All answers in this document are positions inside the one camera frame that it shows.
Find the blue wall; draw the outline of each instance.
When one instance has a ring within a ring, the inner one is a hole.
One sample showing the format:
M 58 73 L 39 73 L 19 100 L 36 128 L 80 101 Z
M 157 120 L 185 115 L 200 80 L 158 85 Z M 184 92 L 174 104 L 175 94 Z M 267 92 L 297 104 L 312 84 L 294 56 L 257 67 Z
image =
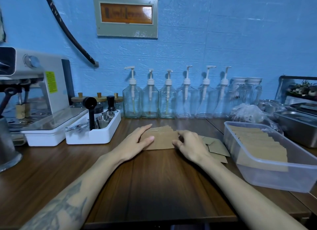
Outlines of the blue wall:
M 72 64 L 75 92 L 103 95 L 122 92 L 129 72 L 144 87 L 154 68 L 158 89 L 170 68 L 173 85 L 192 64 L 192 85 L 202 81 L 205 66 L 214 64 L 211 82 L 231 65 L 229 76 L 263 78 L 263 99 L 272 99 L 283 74 L 316 76 L 317 0 L 159 0 L 159 37 L 98 38 L 93 0 L 54 0 L 80 44 L 100 63 L 90 64 L 74 49 L 55 21 L 46 0 L 0 0 L 7 43 L 64 54 Z

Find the stainless steel tray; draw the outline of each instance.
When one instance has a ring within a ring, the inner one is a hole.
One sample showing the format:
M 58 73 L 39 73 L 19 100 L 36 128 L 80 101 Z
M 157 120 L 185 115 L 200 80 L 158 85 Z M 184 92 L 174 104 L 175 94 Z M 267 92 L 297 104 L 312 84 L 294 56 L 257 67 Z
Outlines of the stainless steel tray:
M 309 148 L 317 148 L 317 116 L 297 111 L 273 113 L 285 136 Z

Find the label sticker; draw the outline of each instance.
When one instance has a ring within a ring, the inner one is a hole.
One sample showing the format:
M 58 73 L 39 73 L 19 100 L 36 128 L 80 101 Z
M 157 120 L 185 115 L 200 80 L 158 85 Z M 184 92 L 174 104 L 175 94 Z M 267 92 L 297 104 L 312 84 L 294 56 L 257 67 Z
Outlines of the label sticker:
M 47 86 L 49 88 L 49 93 L 57 92 L 57 84 L 55 79 L 55 73 L 53 71 L 45 71 Z

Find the wooden lid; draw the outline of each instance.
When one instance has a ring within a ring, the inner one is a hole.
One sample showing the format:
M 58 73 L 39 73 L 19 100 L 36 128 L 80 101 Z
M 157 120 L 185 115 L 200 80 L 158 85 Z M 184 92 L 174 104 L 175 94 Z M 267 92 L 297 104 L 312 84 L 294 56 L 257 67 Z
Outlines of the wooden lid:
M 100 92 L 97 93 L 97 96 L 94 96 L 97 102 L 103 102 L 107 100 L 107 96 L 102 96 Z
M 115 102 L 122 102 L 123 101 L 123 97 L 122 96 L 118 96 L 118 93 L 114 93 L 114 101 Z
M 82 92 L 78 92 L 78 97 L 72 97 L 70 100 L 72 102 L 82 102 L 86 97 L 82 95 Z

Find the white base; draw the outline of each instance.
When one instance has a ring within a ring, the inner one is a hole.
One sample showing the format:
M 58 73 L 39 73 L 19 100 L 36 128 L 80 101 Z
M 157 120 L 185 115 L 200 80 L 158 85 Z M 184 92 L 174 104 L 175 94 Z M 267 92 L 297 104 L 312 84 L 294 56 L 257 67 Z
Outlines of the white base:
M 79 120 L 71 124 L 79 125 L 86 123 L 89 119 L 89 113 L 81 117 Z M 110 142 L 121 121 L 120 110 L 114 114 L 109 125 L 103 129 L 93 129 L 91 131 L 68 131 L 66 132 L 66 143 L 70 145 L 78 144 L 106 144 Z
M 74 123 L 85 114 L 87 114 L 87 110 L 82 111 L 77 116 L 52 130 L 21 131 L 21 133 L 25 135 L 29 146 L 57 146 L 66 138 L 65 127 Z

